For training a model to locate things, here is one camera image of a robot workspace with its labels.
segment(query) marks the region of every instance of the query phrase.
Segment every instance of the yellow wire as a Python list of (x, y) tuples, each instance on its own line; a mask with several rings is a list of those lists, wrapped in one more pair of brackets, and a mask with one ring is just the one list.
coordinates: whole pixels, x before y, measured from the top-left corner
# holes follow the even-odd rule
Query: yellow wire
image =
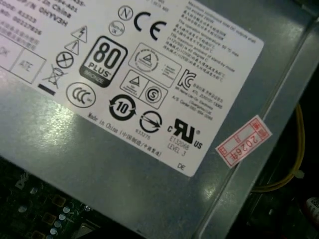
[(303, 112), (302, 112), (300, 104), (297, 105), (296, 116), (297, 116), (297, 131), (298, 131), (298, 151), (297, 151), (296, 162), (291, 172), (284, 179), (276, 183), (254, 187), (254, 189), (252, 190), (253, 193), (267, 193), (267, 192), (272, 192), (277, 189), (280, 189), (284, 187), (285, 185), (287, 185), (294, 178), (295, 176), (294, 173), (299, 170), (305, 155), (305, 145), (306, 145), (304, 118), (303, 118)]

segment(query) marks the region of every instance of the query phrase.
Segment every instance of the red sticker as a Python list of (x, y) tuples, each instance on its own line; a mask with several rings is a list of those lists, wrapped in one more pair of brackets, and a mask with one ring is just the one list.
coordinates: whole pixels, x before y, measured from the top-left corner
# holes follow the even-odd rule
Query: red sticker
[(232, 168), (271, 135), (272, 133), (260, 117), (255, 116), (219, 145), (216, 150), (226, 164)]

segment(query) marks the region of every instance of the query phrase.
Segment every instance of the product label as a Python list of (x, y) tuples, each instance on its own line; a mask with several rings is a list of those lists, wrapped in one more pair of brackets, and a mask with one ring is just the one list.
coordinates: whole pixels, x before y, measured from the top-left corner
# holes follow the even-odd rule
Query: product label
[(216, 150), (230, 167), (234, 167), (272, 135), (259, 116), (226, 139)]
[(319, 198), (309, 198), (306, 205), (315, 223), (319, 223)]
[(194, 0), (0, 1), (2, 71), (187, 176), (262, 48)]

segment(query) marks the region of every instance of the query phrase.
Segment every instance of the circuit board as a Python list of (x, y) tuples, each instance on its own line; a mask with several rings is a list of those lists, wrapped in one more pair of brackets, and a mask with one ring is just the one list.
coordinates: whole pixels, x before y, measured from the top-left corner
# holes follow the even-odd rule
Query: circuit board
[(0, 239), (77, 239), (113, 223), (0, 158)]

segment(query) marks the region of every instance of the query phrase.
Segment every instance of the metal edge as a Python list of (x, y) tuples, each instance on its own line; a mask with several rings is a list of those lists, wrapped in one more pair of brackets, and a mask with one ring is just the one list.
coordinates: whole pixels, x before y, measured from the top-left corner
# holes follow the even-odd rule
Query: metal edge
[[(313, 72), (319, 63), (319, 22), (312, 22), (305, 31), (300, 44), (288, 64), (288, 68), (282, 80), (275, 88), (270, 100), (266, 102), (261, 110), (260, 116), (270, 129), (282, 132), (288, 118), (281, 117), (291, 115), (306, 88)], [(227, 236), (233, 222), (236, 220), (242, 205), (244, 204), (251, 188), (258, 179), (264, 165), (266, 164), (273, 147), (280, 135), (273, 135), (263, 145), (263, 151), (255, 150), (248, 158), (233, 170), (230, 180), (227, 180), (223, 191), (210, 207), (210, 212), (202, 220), (202, 223), (194, 235), (195, 238), (223, 239)], [(248, 171), (255, 169), (255, 174)]]

